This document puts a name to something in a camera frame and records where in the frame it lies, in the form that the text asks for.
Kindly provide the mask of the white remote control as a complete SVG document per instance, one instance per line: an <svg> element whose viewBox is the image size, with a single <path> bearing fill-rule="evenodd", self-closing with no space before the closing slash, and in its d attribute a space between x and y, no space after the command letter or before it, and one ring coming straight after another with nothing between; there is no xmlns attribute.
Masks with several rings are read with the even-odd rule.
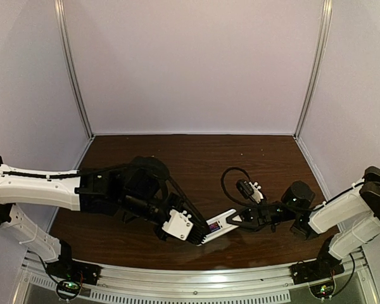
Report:
<svg viewBox="0 0 380 304"><path fill-rule="evenodd" d="M213 218L210 218L209 220L207 220L207 224L208 226L210 226L211 224L213 223L217 223L219 226L220 226L220 229L215 231L215 232L211 232L209 234L206 235L206 237L204 238L204 240L201 242L201 244L199 244L198 246L203 246L204 244L206 243L209 243L235 229L237 229L238 227L237 226L234 226L234 225L231 225L231 224L228 224L227 221L225 220L225 216L227 215L227 212L223 212Z"/></svg>

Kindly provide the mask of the blue red battery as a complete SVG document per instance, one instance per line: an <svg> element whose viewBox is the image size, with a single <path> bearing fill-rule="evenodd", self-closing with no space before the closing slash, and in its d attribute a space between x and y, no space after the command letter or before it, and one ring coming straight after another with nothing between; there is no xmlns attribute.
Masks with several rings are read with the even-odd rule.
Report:
<svg viewBox="0 0 380 304"><path fill-rule="evenodd" d="M209 226L211 232L215 232L220 229L220 226L217 223L213 223Z"/></svg>

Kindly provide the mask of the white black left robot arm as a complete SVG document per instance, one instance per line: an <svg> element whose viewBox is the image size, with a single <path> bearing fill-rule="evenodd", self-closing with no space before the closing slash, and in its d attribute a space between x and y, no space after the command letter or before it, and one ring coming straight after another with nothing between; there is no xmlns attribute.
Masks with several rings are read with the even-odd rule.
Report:
<svg viewBox="0 0 380 304"><path fill-rule="evenodd" d="M64 281L79 272L71 246L44 232L19 208L20 203L57 206L74 212L114 216L118 211L155 225L160 239L187 238L181 199L170 194L170 173L154 158L93 170L45 172L5 165L0 157L0 228L11 228Z"/></svg>

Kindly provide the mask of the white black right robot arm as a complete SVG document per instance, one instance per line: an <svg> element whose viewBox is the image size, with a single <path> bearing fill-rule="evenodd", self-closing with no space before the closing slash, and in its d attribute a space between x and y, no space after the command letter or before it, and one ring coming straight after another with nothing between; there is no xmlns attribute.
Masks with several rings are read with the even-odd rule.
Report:
<svg viewBox="0 0 380 304"><path fill-rule="evenodd" d="M291 231L304 240L316 238L348 219L356 220L349 229L324 241L311 265L316 279L326 279L342 259L353 250L380 235L380 168L370 166L364 176L348 189L328 201L312 206L315 193L298 180L292 183L279 201L268 203L258 184L246 180L236 183L245 202L226 222L243 229L259 231L281 222L293 221Z"/></svg>

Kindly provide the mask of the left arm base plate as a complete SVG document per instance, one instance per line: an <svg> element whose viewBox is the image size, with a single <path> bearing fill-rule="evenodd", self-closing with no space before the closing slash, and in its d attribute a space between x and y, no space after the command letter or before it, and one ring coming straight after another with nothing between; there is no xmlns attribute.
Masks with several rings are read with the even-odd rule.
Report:
<svg viewBox="0 0 380 304"><path fill-rule="evenodd" d="M51 276L93 286L98 282L101 269L102 267L99 265L75 260L58 260L48 263L46 266L46 270Z"/></svg>

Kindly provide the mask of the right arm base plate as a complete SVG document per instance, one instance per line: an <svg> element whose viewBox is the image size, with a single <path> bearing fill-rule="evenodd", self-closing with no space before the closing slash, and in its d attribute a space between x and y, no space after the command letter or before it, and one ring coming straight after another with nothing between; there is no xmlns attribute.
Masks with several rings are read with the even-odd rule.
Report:
<svg viewBox="0 0 380 304"><path fill-rule="evenodd" d="M342 274L345 268L339 260L316 259L309 262L298 262L290 266L294 284L318 281Z"/></svg>

